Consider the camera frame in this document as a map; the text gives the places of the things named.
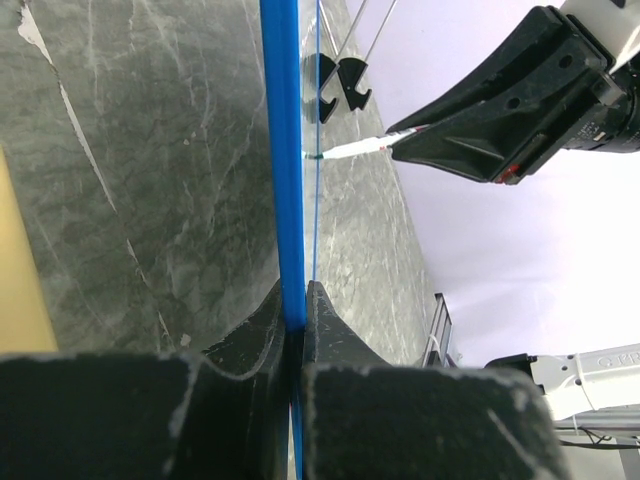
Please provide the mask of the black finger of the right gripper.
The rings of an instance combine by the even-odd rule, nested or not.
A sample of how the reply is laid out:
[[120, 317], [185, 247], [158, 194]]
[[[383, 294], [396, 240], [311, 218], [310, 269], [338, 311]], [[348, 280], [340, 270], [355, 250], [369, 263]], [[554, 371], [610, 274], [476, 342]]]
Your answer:
[[471, 73], [390, 127], [414, 134], [399, 162], [483, 183], [516, 184], [563, 147], [599, 98], [612, 55], [573, 15], [531, 9]]

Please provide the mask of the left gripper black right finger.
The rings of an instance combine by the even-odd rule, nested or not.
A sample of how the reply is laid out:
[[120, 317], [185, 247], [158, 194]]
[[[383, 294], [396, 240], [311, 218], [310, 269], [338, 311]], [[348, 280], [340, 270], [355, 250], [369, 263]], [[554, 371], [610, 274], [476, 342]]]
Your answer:
[[307, 479], [567, 479], [540, 390], [513, 369], [394, 366], [311, 282], [301, 369]]

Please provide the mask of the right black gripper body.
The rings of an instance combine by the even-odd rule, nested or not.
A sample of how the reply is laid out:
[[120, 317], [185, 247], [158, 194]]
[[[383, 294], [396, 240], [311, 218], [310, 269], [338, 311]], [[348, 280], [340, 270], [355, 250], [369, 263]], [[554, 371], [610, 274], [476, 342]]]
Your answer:
[[624, 95], [611, 106], [598, 106], [565, 149], [610, 153], [639, 151], [639, 70], [620, 69], [613, 74], [613, 80]]

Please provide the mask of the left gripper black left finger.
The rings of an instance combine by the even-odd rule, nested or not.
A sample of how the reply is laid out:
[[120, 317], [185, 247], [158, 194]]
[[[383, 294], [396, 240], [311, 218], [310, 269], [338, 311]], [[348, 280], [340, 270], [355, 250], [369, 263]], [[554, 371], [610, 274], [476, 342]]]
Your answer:
[[6, 354], [5, 479], [283, 479], [281, 290], [203, 352]]

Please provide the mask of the green whiteboard marker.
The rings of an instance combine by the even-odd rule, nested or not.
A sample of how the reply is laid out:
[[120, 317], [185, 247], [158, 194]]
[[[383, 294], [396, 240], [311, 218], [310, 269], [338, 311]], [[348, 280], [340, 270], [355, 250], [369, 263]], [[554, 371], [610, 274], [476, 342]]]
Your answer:
[[368, 137], [343, 145], [334, 146], [328, 150], [323, 151], [322, 153], [313, 154], [310, 152], [303, 152], [301, 156], [305, 160], [328, 160], [342, 159], [363, 154], [375, 153], [378, 151], [384, 151], [390, 149], [396, 143], [426, 128], [426, 125], [412, 127], [401, 130], [399, 132], [385, 134], [383, 136]]

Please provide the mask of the blue framed whiteboard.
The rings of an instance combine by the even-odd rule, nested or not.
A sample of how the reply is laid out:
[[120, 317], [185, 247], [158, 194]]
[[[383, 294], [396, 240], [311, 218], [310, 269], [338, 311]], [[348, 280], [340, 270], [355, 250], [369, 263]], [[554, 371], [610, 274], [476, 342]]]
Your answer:
[[317, 14], [314, 1], [261, 1], [260, 21], [272, 182], [276, 215], [282, 312], [286, 328], [290, 413], [295, 477], [304, 474], [304, 420], [301, 366], [307, 327], [307, 202], [305, 168], [311, 165], [313, 131], [307, 133], [309, 108], [316, 93], [307, 79], [315, 52]]

